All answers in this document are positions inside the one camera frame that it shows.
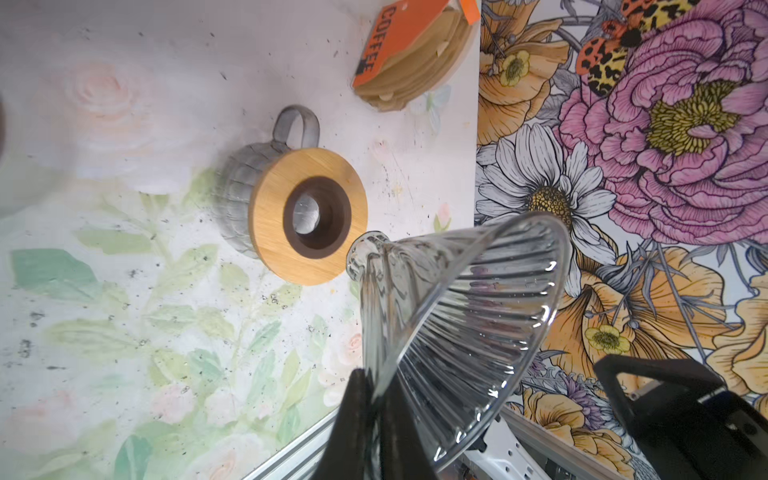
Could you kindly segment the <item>brown coffee filter stack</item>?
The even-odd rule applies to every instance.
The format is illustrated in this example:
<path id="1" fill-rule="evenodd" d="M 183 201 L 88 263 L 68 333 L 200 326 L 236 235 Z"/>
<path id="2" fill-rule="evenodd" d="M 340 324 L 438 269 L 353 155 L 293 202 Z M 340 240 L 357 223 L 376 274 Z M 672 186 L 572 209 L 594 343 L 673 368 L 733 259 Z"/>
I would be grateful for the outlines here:
<path id="1" fill-rule="evenodd" d="M 352 88 L 380 112 L 399 111 L 443 83 L 472 46 L 479 1 L 402 0 L 378 12 Z"/>

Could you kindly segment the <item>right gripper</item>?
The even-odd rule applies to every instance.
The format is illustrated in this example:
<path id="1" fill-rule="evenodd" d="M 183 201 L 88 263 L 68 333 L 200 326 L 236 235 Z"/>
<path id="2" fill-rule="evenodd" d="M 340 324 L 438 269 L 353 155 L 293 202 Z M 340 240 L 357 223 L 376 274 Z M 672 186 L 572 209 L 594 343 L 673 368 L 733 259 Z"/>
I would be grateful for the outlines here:
<path id="1" fill-rule="evenodd" d="M 661 479 L 767 477 L 767 419 L 704 365 L 607 355 L 594 370 Z"/>

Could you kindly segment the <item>wooden ring dripper holder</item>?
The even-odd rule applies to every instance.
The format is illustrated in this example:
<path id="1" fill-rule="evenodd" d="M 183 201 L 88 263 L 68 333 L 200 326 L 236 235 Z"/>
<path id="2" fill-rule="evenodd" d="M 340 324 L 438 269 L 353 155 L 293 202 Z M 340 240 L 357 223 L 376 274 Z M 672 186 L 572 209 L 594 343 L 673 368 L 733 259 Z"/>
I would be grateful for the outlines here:
<path id="1" fill-rule="evenodd" d="M 340 155 L 302 148 L 280 155 L 253 188 L 248 226 L 256 254 L 281 279 L 327 283 L 367 230 L 368 203 L 355 169 Z"/>

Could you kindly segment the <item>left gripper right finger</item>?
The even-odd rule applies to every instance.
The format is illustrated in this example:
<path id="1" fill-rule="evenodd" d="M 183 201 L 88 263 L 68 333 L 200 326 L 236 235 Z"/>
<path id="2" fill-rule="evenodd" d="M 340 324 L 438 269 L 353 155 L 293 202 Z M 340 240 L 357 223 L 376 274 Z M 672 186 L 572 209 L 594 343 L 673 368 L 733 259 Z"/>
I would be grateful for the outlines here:
<path id="1" fill-rule="evenodd" d="M 403 387 L 394 379 L 380 416 L 380 471 L 385 480 L 437 480 L 417 432 Z"/>

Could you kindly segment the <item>grey ribbed glass pitcher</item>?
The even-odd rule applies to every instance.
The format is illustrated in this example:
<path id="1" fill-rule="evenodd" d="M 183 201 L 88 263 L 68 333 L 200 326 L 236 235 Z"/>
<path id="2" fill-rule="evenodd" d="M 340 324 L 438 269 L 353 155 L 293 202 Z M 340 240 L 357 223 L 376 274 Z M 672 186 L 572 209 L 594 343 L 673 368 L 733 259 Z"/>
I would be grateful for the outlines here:
<path id="1" fill-rule="evenodd" d="M 272 137 L 246 145 L 232 153 L 216 170 L 212 190 L 213 216 L 223 239 L 237 252 L 256 259 L 249 233 L 249 205 L 254 188 L 280 157 L 289 153 L 288 138 L 295 121 L 302 124 L 300 146 L 319 145 L 317 116 L 302 105 L 289 105 L 277 116 Z"/>

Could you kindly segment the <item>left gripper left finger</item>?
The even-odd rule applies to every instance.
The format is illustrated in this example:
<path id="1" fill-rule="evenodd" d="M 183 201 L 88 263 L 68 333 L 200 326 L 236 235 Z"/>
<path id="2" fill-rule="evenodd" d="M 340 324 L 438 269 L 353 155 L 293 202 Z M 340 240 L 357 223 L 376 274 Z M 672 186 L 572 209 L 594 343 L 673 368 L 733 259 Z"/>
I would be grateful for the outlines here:
<path id="1" fill-rule="evenodd" d="M 364 369 L 351 372 L 330 437 L 312 480 L 363 480 L 369 453 L 373 407 Z"/>

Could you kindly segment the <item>grey glass dripper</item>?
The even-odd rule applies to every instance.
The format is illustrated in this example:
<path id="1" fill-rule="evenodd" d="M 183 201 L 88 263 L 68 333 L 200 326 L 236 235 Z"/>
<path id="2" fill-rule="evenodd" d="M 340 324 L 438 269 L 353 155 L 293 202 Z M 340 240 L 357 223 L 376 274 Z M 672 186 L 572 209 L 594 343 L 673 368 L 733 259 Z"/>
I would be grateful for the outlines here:
<path id="1" fill-rule="evenodd" d="M 555 320 L 570 258 L 565 225 L 540 212 L 396 241 L 370 231 L 352 244 L 372 401 L 401 388 L 434 469 L 517 388 Z"/>

